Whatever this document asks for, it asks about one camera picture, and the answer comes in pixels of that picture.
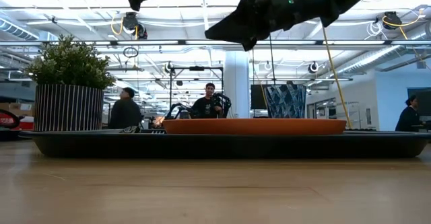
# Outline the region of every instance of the wooden table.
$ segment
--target wooden table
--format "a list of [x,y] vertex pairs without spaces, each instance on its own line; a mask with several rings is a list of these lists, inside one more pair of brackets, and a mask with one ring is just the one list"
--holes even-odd
[[0,223],[431,223],[431,146],[415,159],[47,159],[0,142]]

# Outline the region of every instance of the green leaves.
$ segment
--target green leaves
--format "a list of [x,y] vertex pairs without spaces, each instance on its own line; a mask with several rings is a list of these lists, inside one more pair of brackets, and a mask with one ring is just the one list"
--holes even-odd
[[106,71],[109,58],[101,58],[94,44],[73,42],[74,37],[60,35],[58,43],[43,45],[40,56],[27,67],[37,84],[65,84],[105,89],[115,78]]

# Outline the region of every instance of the potted plant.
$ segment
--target potted plant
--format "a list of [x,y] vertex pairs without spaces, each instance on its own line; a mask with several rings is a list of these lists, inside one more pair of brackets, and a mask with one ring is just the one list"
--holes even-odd
[[99,130],[103,90],[115,79],[106,71],[108,57],[99,57],[94,44],[74,42],[73,36],[47,42],[26,68],[37,82],[35,131]]

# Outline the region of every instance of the person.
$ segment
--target person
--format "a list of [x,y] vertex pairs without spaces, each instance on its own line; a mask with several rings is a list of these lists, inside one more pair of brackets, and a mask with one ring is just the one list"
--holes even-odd
[[207,83],[205,97],[198,99],[191,107],[193,111],[199,114],[199,118],[221,118],[223,116],[220,103],[214,105],[214,101],[211,100],[215,89],[216,86],[213,83]]
[[399,116],[395,131],[417,132],[419,131],[418,126],[422,124],[418,114],[418,99],[416,99],[416,96],[410,96],[405,101],[405,104],[407,104],[407,107]]
[[141,122],[141,110],[133,101],[135,91],[126,87],[120,94],[120,100],[112,107],[108,127],[111,129],[124,129],[129,126],[139,126]]

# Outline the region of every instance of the black shirt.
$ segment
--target black shirt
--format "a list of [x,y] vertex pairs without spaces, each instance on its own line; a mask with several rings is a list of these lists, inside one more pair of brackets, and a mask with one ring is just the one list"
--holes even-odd
[[198,99],[191,108],[199,113],[199,118],[217,118],[219,113],[214,109],[216,106],[221,105],[214,104],[212,100],[203,97]]
[[141,110],[132,99],[121,99],[112,107],[109,128],[123,129],[129,126],[139,126]]
[[395,131],[417,132],[418,128],[413,127],[420,125],[419,114],[410,106],[404,109],[399,116]]

